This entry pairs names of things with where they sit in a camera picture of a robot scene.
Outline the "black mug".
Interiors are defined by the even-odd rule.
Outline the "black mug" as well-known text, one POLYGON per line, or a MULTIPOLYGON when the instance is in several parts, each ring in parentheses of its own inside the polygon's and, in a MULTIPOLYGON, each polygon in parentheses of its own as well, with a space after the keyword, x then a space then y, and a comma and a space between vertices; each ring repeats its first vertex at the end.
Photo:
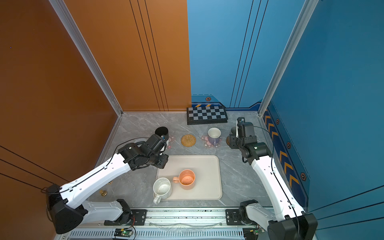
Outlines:
POLYGON ((159 127, 155 130, 155 134, 161 137, 165 142, 169 140, 169 130, 166 127, 159 127))

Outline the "pink flower coaster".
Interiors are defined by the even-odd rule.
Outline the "pink flower coaster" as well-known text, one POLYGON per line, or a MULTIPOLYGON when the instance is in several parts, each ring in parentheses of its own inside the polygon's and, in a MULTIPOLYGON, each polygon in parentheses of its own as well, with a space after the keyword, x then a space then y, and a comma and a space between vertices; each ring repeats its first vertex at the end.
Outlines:
POLYGON ((209 142, 209 136, 208 135, 202 135, 201 140, 204 142, 204 147, 207 149, 217 149, 221 147, 222 137, 218 138, 218 142, 216 145, 213 145, 209 142))
POLYGON ((175 137, 174 136, 169 136, 169 139, 167 140, 167 150, 172 148, 172 144, 173 144, 174 141, 175 141, 175 137))

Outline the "lavender mug white inside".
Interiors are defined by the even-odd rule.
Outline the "lavender mug white inside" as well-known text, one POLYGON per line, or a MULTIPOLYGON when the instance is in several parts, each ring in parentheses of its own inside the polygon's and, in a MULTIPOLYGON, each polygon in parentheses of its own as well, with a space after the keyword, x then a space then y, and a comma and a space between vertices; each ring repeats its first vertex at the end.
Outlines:
POLYGON ((217 146, 221 141, 221 134, 220 129, 210 128, 208 130, 208 142, 213 146, 217 146))

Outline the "woven rattan coaster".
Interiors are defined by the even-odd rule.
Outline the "woven rattan coaster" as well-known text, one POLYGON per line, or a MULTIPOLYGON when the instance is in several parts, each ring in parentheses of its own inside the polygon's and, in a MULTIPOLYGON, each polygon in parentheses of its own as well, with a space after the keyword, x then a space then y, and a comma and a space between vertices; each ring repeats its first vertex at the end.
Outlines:
POLYGON ((181 144, 184 147, 192 147, 196 144, 196 137, 194 135, 184 135, 181 138, 181 144))

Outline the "orange pink mug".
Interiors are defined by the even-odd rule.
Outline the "orange pink mug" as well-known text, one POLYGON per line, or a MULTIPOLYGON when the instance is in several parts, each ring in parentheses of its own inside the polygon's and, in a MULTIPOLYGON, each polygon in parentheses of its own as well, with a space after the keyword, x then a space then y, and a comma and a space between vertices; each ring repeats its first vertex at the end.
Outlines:
POLYGON ((173 183, 179 184, 184 190, 191 190, 195 186, 196 175, 192 170, 183 170, 178 177, 173 178, 173 183))

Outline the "brown wooden coaster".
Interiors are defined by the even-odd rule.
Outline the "brown wooden coaster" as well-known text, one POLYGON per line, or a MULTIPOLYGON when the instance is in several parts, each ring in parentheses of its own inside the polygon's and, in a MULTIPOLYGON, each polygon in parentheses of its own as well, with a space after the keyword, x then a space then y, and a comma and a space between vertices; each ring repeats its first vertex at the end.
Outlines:
POLYGON ((230 143, 230 137, 229 137, 229 136, 226 138, 226 143, 227 143, 227 145, 228 145, 229 147, 231 146, 231 143, 230 143))

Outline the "grey green mug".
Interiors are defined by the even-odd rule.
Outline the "grey green mug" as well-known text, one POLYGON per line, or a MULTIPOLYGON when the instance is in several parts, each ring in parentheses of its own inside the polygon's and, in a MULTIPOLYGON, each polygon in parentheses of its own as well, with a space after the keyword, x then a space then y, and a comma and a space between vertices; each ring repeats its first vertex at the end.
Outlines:
POLYGON ((238 138, 238 128, 237 127, 231 128, 230 137, 238 138))

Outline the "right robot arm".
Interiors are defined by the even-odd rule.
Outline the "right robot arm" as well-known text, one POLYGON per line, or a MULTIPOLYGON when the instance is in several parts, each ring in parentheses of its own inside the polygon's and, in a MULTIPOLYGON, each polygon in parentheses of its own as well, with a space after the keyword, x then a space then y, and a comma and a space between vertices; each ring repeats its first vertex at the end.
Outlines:
POLYGON ((314 239, 318 221, 306 213, 285 184, 274 160, 274 149, 257 142, 255 136, 229 135, 227 143, 240 150, 242 161, 257 173, 274 209, 270 212, 255 200, 244 201, 239 206, 239 220, 245 225, 259 225, 271 240, 314 239))

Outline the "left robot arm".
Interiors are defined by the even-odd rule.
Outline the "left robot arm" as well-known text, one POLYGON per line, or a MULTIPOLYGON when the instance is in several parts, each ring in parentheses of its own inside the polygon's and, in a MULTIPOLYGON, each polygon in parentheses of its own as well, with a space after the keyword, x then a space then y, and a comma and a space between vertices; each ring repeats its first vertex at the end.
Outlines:
POLYGON ((63 186, 46 189, 47 211, 57 234, 65 234, 80 224, 103 221, 106 225, 131 225, 133 213, 127 202, 117 199, 91 203, 87 199, 115 178, 154 166, 163 169, 168 161, 164 152, 168 142, 156 136, 147 141, 128 143, 97 168, 63 186))

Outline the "cream serving tray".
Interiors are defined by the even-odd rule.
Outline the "cream serving tray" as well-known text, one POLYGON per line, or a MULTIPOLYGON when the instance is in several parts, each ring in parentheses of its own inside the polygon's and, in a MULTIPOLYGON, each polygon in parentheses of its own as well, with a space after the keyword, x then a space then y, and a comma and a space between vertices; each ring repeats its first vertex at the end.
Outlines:
POLYGON ((166 178, 172 187, 167 201, 214 201, 222 197, 219 158, 215 155, 169 156, 157 179, 166 178))

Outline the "folded checkerboard box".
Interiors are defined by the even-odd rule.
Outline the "folded checkerboard box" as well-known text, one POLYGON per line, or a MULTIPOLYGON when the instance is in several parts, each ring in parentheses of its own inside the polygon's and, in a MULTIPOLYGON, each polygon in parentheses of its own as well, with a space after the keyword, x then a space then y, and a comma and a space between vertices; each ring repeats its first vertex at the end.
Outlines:
POLYGON ((187 108, 187 124, 221 124, 227 123, 228 116, 226 108, 217 105, 206 105, 193 108, 187 108))

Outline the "green circuit board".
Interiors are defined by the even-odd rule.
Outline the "green circuit board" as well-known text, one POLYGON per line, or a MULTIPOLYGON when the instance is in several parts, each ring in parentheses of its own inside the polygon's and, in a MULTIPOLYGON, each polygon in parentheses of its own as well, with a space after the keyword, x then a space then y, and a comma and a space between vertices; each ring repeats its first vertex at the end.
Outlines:
POLYGON ((133 240, 134 231, 129 228, 115 229, 113 239, 115 240, 133 240))

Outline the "right small circuit board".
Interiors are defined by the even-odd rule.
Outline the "right small circuit board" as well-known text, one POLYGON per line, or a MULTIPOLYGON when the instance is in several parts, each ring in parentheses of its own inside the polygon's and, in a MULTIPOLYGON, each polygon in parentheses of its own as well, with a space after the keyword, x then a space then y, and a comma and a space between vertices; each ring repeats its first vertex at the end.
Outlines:
POLYGON ((243 228, 243 236, 245 240, 258 240, 264 232, 264 229, 243 228))

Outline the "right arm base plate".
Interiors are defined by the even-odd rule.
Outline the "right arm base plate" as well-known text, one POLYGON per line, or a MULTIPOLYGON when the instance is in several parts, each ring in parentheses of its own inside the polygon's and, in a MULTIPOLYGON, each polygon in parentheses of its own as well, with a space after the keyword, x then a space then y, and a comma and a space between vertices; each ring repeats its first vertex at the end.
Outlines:
POLYGON ((251 221, 247 214, 239 209, 226 209, 225 214, 228 226, 258 226, 258 223, 251 221))

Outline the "aluminium front rail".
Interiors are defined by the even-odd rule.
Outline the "aluminium front rail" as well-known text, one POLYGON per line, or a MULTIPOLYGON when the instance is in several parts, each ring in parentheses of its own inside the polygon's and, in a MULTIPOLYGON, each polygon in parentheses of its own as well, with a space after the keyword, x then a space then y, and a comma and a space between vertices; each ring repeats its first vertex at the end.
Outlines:
POLYGON ((183 224, 187 219, 199 222, 202 224, 208 219, 219 218, 226 222, 225 210, 221 208, 154 208, 151 210, 150 215, 155 218, 171 219, 177 221, 178 224, 183 224))

